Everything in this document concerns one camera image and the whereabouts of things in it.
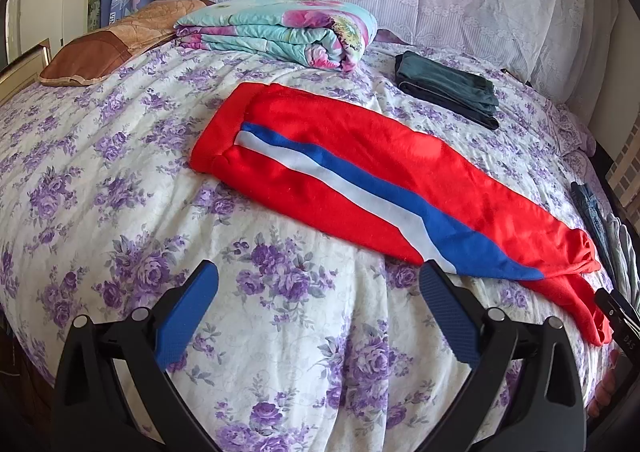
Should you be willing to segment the red striped track pants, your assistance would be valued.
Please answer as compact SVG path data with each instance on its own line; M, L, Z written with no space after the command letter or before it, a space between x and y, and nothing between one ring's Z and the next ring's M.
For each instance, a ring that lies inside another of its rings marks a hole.
M280 84L235 87L190 168L366 249L458 276L512 280L566 311L594 346L612 330L594 301L596 248L442 140L381 113Z

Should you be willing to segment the blue denim jeans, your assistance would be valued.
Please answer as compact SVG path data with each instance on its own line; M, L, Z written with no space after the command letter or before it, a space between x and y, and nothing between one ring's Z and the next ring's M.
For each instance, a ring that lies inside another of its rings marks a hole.
M596 245L600 263L616 290L639 312L637 255L628 228L614 214L604 216L596 196L587 185L570 184L570 196Z

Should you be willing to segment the purple floral bedspread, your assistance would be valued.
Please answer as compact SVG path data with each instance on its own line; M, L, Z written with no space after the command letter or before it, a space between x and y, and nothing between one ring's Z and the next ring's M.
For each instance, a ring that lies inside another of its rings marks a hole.
M488 62L426 49L485 76L497 131L402 94L397 44L341 74L174 43L88 87L32 84L1 109L1 308L52 382L70 322L155 303L200 261L219 291L169 374L227 451L411 451L468 375L416 269L268 211L192 172L196 137L242 82L301 88L444 142L544 207L582 222L572 183L600 190L576 117Z

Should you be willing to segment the folded dark green pants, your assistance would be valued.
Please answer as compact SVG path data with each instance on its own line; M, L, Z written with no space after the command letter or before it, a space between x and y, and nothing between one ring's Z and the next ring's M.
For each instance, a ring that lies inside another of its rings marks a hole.
M483 76L449 68L407 50L395 57L395 83L403 93L491 131L499 127L494 84Z

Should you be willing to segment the brown pillow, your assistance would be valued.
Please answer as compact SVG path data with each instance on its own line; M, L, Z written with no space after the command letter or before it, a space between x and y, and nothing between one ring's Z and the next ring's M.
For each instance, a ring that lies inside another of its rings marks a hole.
M42 85L90 86L130 59L175 37L182 17L213 5L209 0L156 0L113 24L69 42L38 75Z

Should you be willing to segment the folded floral quilt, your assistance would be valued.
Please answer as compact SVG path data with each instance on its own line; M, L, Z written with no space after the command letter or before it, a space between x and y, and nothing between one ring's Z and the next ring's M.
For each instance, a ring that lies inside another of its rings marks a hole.
M378 33L367 9L333 0L232 0L175 23L181 45L239 50L306 68L352 71Z

